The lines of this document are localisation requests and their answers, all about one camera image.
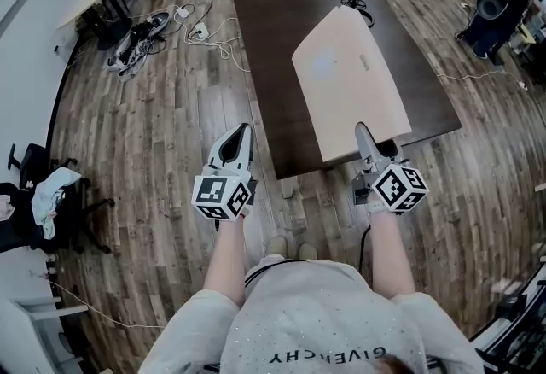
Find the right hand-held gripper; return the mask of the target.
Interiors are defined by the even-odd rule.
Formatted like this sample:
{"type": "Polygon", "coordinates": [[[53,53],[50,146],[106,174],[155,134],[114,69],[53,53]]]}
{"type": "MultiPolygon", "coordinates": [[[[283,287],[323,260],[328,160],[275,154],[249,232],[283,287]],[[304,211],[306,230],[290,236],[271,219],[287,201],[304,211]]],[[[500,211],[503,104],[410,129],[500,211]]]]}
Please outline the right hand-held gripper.
{"type": "Polygon", "coordinates": [[[355,137],[363,170],[351,181],[354,204],[364,205],[368,213],[414,209],[429,189],[420,171],[409,166],[400,145],[393,142],[391,157],[385,157],[363,122],[356,124],[355,137]]]}

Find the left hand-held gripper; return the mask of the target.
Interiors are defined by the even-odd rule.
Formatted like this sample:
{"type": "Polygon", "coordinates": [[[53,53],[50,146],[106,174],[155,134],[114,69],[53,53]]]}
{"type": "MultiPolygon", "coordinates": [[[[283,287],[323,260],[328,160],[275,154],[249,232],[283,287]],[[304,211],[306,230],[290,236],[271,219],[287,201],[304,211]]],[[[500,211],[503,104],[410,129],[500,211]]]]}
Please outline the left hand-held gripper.
{"type": "Polygon", "coordinates": [[[248,123],[230,128],[212,145],[209,165],[203,166],[201,175],[195,177],[191,200],[205,219],[237,220],[252,212],[258,183],[248,171],[253,162],[253,146],[254,133],[248,123]]]}

